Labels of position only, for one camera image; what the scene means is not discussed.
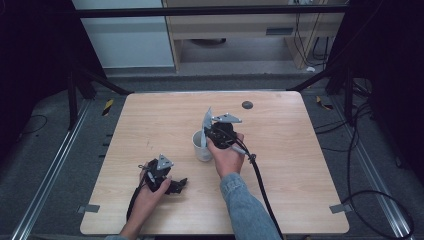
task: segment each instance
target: wire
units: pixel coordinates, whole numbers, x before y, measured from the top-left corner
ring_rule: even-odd
[[[300,37],[299,19],[300,19],[300,14],[297,13],[296,14],[296,25],[295,25],[296,26],[296,29],[295,29],[295,32],[294,32],[294,46],[296,47],[296,50],[300,54],[300,57],[302,58],[302,61],[303,61],[303,63],[305,63],[305,65],[307,65],[309,67],[316,67],[316,66],[322,65],[322,63],[314,64],[314,63],[312,63],[312,62],[310,62],[308,60],[308,56],[306,55],[306,51],[305,51],[305,47],[303,45],[302,38]],[[300,49],[299,49],[299,47],[297,45],[296,38],[299,39],[299,42],[300,42],[300,45],[302,47],[303,53],[300,51]]]
[[[266,195],[265,187],[264,187],[264,184],[262,182],[262,176],[261,176],[261,173],[259,171],[258,164],[256,163],[256,155],[252,154],[249,157],[249,160],[250,160],[250,163],[253,166],[253,169],[255,170],[256,177],[257,177],[258,183],[259,183],[259,188],[261,189],[261,193],[262,193],[262,198],[264,199],[268,213],[269,213],[272,221],[274,222],[275,227],[277,228],[277,231],[278,231],[278,234],[280,235],[280,238],[284,239],[283,233],[281,232],[280,226],[278,225],[277,219],[275,218],[274,212],[272,211],[271,204],[269,203],[268,196]]]
[[[334,130],[336,130],[336,129],[342,127],[342,126],[344,126],[346,123],[347,123],[347,121],[344,121],[343,123],[341,123],[341,124],[339,124],[339,125],[337,125],[337,126],[335,126],[333,128],[330,128],[330,129],[327,129],[327,130],[324,130],[324,131],[321,131],[321,132],[315,132],[315,134],[318,135],[318,134],[324,134],[324,133],[332,132],[332,131],[334,131]]]
[[[331,149],[331,148],[325,148],[325,147],[321,147],[322,150],[327,150],[327,151],[332,151],[332,152],[348,152],[349,149],[346,150],[339,150],[339,149]]]
[[[393,197],[389,196],[386,193],[383,193],[383,192],[380,192],[380,191],[375,191],[375,190],[362,190],[362,191],[358,191],[358,192],[355,192],[355,193],[352,194],[351,177],[350,177],[351,154],[352,154],[352,150],[353,150],[353,143],[355,141],[355,136],[357,136],[357,138],[359,139],[358,126],[357,126],[357,123],[358,123],[358,120],[359,120],[359,116],[360,116],[359,113],[361,111],[363,111],[364,109],[366,109],[367,106],[369,106],[368,102],[366,102],[363,105],[361,105],[358,108],[358,110],[357,110],[357,112],[356,112],[356,114],[355,114],[355,116],[353,118],[353,120],[354,120],[353,121],[353,134],[352,134],[352,139],[351,139],[350,145],[349,145],[349,152],[348,152],[348,155],[347,155],[347,175],[346,175],[347,176],[346,177],[347,179],[346,180],[347,180],[348,197],[346,197],[346,199],[343,200],[342,203],[344,204],[346,201],[349,200],[350,203],[351,203],[351,206],[352,206],[354,212],[356,213],[356,215],[358,216],[358,218],[368,228],[370,228],[371,230],[373,230],[375,233],[379,234],[380,236],[383,236],[383,237],[388,238],[388,239],[407,239],[407,238],[410,238],[412,236],[412,234],[414,233],[414,231],[415,231],[415,225],[414,225],[413,218],[411,217],[411,215],[409,214],[409,212],[407,211],[407,209],[402,204],[400,204],[399,201],[397,201],[396,199],[394,199]],[[387,234],[385,234],[385,233],[377,230],[370,223],[368,223],[364,219],[364,217],[361,214],[359,214],[359,212],[356,209],[355,203],[353,201],[353,198],[355,196],[361,195],[361,194],[378,194],[378,195],[385,196],[385,197],[389,198],[390,200],[394,201],[398,205],[398,207],[403,211],[403,213],[405,213],[408,216],[408,218],[409,218],[409,225],[410,225],[409,233],[407,235],[405,235],[405,236],[402,236],[402,237],[393,237],[393,236],[387,235]]]
[[[327,58],[328,58],[327,51],[328,51],[328,41],[329,41],[329,40],[330,40],[330,38],[329,38],[329,37],[327,37],[327,41],[325,42],[324,57],[323,57],[323,59],[322,59],[322,69],[323,69],[323,70],[325,69],[325,65],[327,64]]]
[[[33,115],[33,116],[31,116],[31,118],[34,118],[34,117],[42,117],[42,118],[44,118],[44,123],[41,125],[41,127],[37,128],[35,130],[23,132],[22,134],[35,133],[35,132],[41,130],[44,126],[46,126],[47,121],[48,121],[46,116],[44,116],[44,115]]]
[[[324,125],[321,125],[321,126],[318,126],[318,127],[314,127],[314,129],[327,127],[327,126],[330,126],[330,125],[333,125],[333,124],[336,124],[336,123],[340,123],[340,122],[344,122],[344,123],[346,123],[346,121],[344,121],[344,120],[339,120],[339,121],[336,121],[336,122],[326,123],[326,124],[324,124]]]
[[[329,41],[329,39],[330,39],[330,37],[327,37],[327,40],[326,40],[326,43],[325,43],[325,50],[324,50],[324,54],[316,54],[315,53],[315,50],[316,50],[316,47],[317,47],[317,45],[318,45],[318,42],[319,42],[319,37],[317,37],[317,39],[315,40],[315,44],[314,44],[314,47],[313,47],[313,49],[312,49],[312,57],[315,59],[315,60],[326,60],[327,59],[327,51],[328,51],[328,41]]]

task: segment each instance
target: human hand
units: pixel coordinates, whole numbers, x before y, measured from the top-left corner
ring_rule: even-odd
[[[237,133],[237,138],[243,142],[244,135]],[[219,149],[215,147],[209,137],[207,138],[207,146],[215,159],[216,171],[221,179],[233,172],[240,173],[244,162],[244,154],[232,148]]]
[[[141,227],[153,213],[160,199],[171,185],[172,177],[169,176],[162,182],[156,192],[152,192],[147,185],[143,186],[144,183],[141,182],[143,180],[144,173],[144,170],[140,172],[140,186],[142,187],[134,201],[130,218],[119,233],[119,235],[127,237],[130,240],[137,238]]]

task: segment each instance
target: black cable on floor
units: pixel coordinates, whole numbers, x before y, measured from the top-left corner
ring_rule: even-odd
[[[41,130],[44,126],[46,126],[47,121],[48,121],[46,116],[44,116],[44,115],[32,115],[32,116],[31,116],[31,118],[35,118],[35,117],[41,117],[41,118],[43,118],[43,119],[44,119],[43,124],[41,124],[41,126],[40,126],[40,127],[36,128],[36,129],[34,129],[34,130],[28,130],[28,131],[26,131],[26,132],[23,132],[22,134],[35,133],[35,132],[37,132],[37,131]]]
[[[368,111],[368,112],[365,112],[365,113],[362,113],[362,114],[358,114],[358,118],[361,118],[362,116],[365,116],[368,113],[371,113],[371,111]],[[316,135],[319,135],[319,134],[330,133],[330,132],[332,132],[332,131],[334,131],[334,130],[336,130],[336,129],[342,127],[342,126],[344,126],[345,124],[348,123],[348,121],[346,121],[346,120],[340,120],[340,121],[336,121],[336,122],[332,122],[332,123],[327,123],[327,124],[324,124],[324,125],[321,125],[321,126],[318,126],[318,127],[314,127],[314,130],[319,129],[319,128],[323,128],[323,127],[327,127],[327,126],[331,126],[331,125],[334,125],[334,124],[337,124],[337,123],[341,123],[341,124],[339,124],[339,125],[337,125],[335,127],[332,127],[330,129],[327,129],[327,130],[323,130],[323,131],[320,131],[320,132],[315,132],[315,134]],[[354,146],[352,148],[355,148],[358,145],[358,142],[359,142],[359,137],[357,138],[356,143],[354,144]],[[349,152],[349,151],[351,151],[350,149],[343,149],[343,150],[341,150],[341,149],[334,149],[334,148],[327,148],[327,147],[321,147],[321,149],[322,150],[327,150],[327,151],[333,151],[333,152]]]
[[[357,123],[358,123],[358,119],[359,119],[359,116],[360,116],[359,114],[360,114],[361,111],[363,111],[364,109],[366,109],[367,106],[368,106],[368,103],[365,103],[365,104],[361,105],[358,108],[358,110],[357,110],[357,112],[356,112],[356,114],[355,114],[355,116],[353,118],[353,134],[352,134],[352,139],[351,139],[350,145],[349,145],[349,152],[348,152],[348,155],[347,155],[347,177],[346,178],[347,178],[348,196],[346,197],[345,200],[342,201],[342,203],[344,204],[345,202],[347,202],[349,200],[350,203],[351,203],[352,209],[356,213],[356,215],[358,216],[358,218],[365,224],[365,226],[367,226],[368,228],[370,228],[371,230],[373,230],[375,233],[379,234],[380,236],[383,236],[383,237],[385,237],[387,239],[408,239],[414,233],[414,231],[415,231],[415,225],[414,225],[414,221],[413,221],[412,216],[409,214],[409,212],[407,211],[407,209],[402,204],[400,204],[399,201],[397,201],[392,196],[389,196],[386,193],[383,193],[383,192],[380,192],[380,191],[375,191],[375,190],[362,190],[362,191],[358,191],[358,192],[352,193],[352,189],[351,189],[352,188],[351,187],[351,177],[350,177],[351,154],[352,154],[352,150],[353,150],[353,143],[355,141],[356,136],[357,136],[357,138],[359,138],[358,128],[357,128]],[[385,234],[385,233],[377,230],[370,223],[368,223],[364,219],[364,217],[361,214],[359,214],[359,212],[356,210],[356,206],[355,206],[355,203],[353,201],[353,198],[355,196],[361,195],[361,194],[378,194],[378,195],[382,195],[384,197],[389,198],[391,201],[394,201],[398,205],[398,207],[403,211],[403,213],[406,214],[408,216],[408,218],[409,218],[408,219],[409,220],[409,225],[410,225],[409,233],[407,235],[405,235],[405,236],[402,236],[402,237],[393,237],[393,236],[390,236],[388,234]]]
[[[315,40],[315,44],[314,47],[312,49],[312,57],[315,60],[319,60],[322,61],[322,69],[325,69],[325,65],[327,64],[327,58],[328,58],[328,42],[330,40],[330,37],[327,37],[327,40],[325,41],[325,50],[324,50],[324,54],[315,54],[315,49],[318,45],[319,42],[319,37],[317,37],[317,39]]]

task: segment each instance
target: jeans jacket sleeve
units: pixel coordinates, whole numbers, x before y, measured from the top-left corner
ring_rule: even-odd
[[[107,236],[105,240],[128,240],[128,238],[122,237],[119,235],[111,235],[111,236]]]
[[[225,176],[220,187],[236,239],[281,239],[268,212],[250,194],[239,174]]]

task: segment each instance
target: wooden table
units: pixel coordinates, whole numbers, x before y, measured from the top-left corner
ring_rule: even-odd
[[[242,108],[251,101],[252,109]],[[126,99],[90,204],[84,234],[116,234],[138,184],[139,164],[160,153],[175,166],[174,180],[188,177],[181,194],[164,196],[142,234],[232,234],[213,160],[196,159],[192,135],[201,129],[205,112],[231,113],[243,120],[235,131],[257,154],[269,201],[284,234],[345,233],[344,213],[302,97],[297,92],[186,92],[132,94]],[[242,177],[262,203],[253,167],[245,162]]]

